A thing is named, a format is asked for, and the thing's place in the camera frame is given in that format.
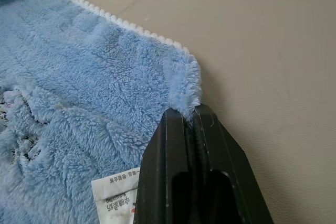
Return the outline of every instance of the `white crocheted edge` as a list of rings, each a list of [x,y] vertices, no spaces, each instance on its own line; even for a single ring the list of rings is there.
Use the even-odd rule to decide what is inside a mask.
[[[111,15],[110,13],[106,12],[105,10],[99,8],[98,6],[95,6],[94,4],[91,4],[90,2],[86,1],[86,0],[70,0],[71,2],[81,6],[82,8],[95,13],[101,17],[104,17],[106,20],[117,24],[120,27],[123,27],[127,30],[131,30],[134,31],[136,33],[138,33],[141,36],[147,37],[147,38],[153,38],[163,44],[167,44],[167,45],[172,45],[174,47],[176,47],[177,49],[181,49],[186,51],[189,54],[189,50],[186,47],[182,47],[181,44],[179,42],[173,41],[171,39],[166,39],[163,36],[158,36],[155,33],[151,33],[148,30],[143,30],[143,28],[141,26],[137,26],[134,23],[129,23],[127,20],[122,20],[121,18],[117,18],[114,15]]]

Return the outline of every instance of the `beige surface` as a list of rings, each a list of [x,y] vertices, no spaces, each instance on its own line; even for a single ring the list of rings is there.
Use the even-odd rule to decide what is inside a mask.
[[[336,222],[335,0],[88,0],[179,41],[275,223]]]

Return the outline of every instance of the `blue fabric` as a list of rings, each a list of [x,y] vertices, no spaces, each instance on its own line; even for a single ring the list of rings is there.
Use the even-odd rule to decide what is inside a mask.
[[[140,166],[199,82],[192,55],[68,0],[0,0],[0,223],[99,223],[90,182]]]

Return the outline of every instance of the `care label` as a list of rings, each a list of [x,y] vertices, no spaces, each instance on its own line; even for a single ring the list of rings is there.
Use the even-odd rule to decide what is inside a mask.
[[[100,224],[133,224],[140,168],[91,182]]]

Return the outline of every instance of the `blue fleece towel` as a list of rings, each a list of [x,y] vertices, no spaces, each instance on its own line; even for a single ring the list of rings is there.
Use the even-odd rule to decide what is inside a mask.
[[[187,51],[70,0],[0,0],[0,223],[99,223],[91,181],[140,166],[199,82]]]

